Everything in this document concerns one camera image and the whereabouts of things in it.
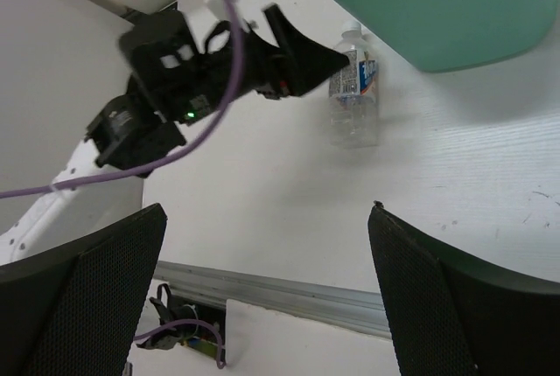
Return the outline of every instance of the black panel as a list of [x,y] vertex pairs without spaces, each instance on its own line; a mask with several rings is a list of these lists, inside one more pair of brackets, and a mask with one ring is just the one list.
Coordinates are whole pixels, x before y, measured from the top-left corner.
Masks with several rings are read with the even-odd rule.
[[120,376],[165,224],[154,205],[1,267],[2,375]]
[[498,267],[374,207],[369,237],[403,375],[554,375],[560,284]]

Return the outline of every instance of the scratch mark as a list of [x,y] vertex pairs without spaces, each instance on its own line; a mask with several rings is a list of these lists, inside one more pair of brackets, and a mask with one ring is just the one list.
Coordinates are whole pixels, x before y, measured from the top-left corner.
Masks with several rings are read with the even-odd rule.
[[544,192],[533,191],[533,193],[536,194],[536,195],[542,195],[543,197],[546,197],[546,198],[552,198],[551,195],[545,194]]

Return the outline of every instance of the white bottle cap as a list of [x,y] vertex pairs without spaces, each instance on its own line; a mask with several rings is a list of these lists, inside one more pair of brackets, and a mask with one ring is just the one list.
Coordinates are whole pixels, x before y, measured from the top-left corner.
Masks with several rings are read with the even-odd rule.
[[345,33],[361,36],[361,23],[356,19],[347,20],[342,24],[342,35]]

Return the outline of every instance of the black mechanical device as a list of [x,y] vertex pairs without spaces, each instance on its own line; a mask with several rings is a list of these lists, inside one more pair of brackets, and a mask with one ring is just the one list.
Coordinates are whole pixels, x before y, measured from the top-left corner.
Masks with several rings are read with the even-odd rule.
[[[300,33],[276,4],[263,10],[278,46],[252,29],[243,32],[245,70],[237,97],[252,90],[279,100],[303,96],[348,65],[346,55]],[[145,16],[121,36],[119,47],[132,67],[126,94],[110,101],[87,127],[98,166],[129,169],[165,157],[186,144],[176,123],[194,124],[220,104],[231,70],[231,37],[218,51],[210,43],[231,24],[214,26],[200,52],[183,13]]]

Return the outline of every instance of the cable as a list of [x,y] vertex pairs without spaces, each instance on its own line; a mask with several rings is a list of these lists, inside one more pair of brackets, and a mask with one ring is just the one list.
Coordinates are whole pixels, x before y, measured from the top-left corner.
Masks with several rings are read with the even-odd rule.
[[239,86],[241,85],[243,68],[244,68],[244,53],[243,53],[243,34],[242,27],[239,23],[239,18],[235,10],[234,0],[223,0],[229,21],[231,23],[231,37],[233,40],[234,55],[232,61],[231,74],[229,75],[229,80],[227,81],[227,87],[224,95],[221,98],[220,105],[214,115],[212,121],[206,126],[206,128],[194,139],[190,144],[181,150],[176,151],[163,157],[154,162],[148,164],[143,164],[142,166],[136,166],[134,168],[127,169],[126,171],[117,171],[111,173],[104,173],[101,175],[93,175],[91,177],[82,177],[76,179],[69,179],[67,181],[60,181],[56,185],[44,185],[36,186],[32,188],[25,188],[21,190],[11,190],[0,192],[0,199],[2,198],[14,198],[23,197],[27,195],[44,194],[48,192],[53,192],[53,190],[67,190],[83,185],[97,184],[100,182],[116,181],[117,179],[123,179],[128,177],[133,177],[135,175],[141,175],[146,172],[153,171],[155,169],[171,164],[186,155],[195,151],[218,127],[224,115],[228,111],[228,105],[231,101],[235,99]]
[[226,361],[225,360],[221,361],[221,352],[224,349],[224,342],[221,339],[220,333],[211,324],[205,321],[201,321],[199,319],[178,319],[177,321],[171,321],[168,322],[167,324],[163,324],[157,327],[155,330],[151,330],[149,332],[146,332],[145,334],[136,335],[132,339],[134,341],[141,341],[145,338],[152,337],[161,331],[169,330],[170,328],[175,328],[176,326],[180,326],[180,325],[198,325],[212,332],[213,335],[216,337],[216,344],[218,345],[218,351],[216,352],[216,365],[218,365],[219,369],[223,369],[226,366]]

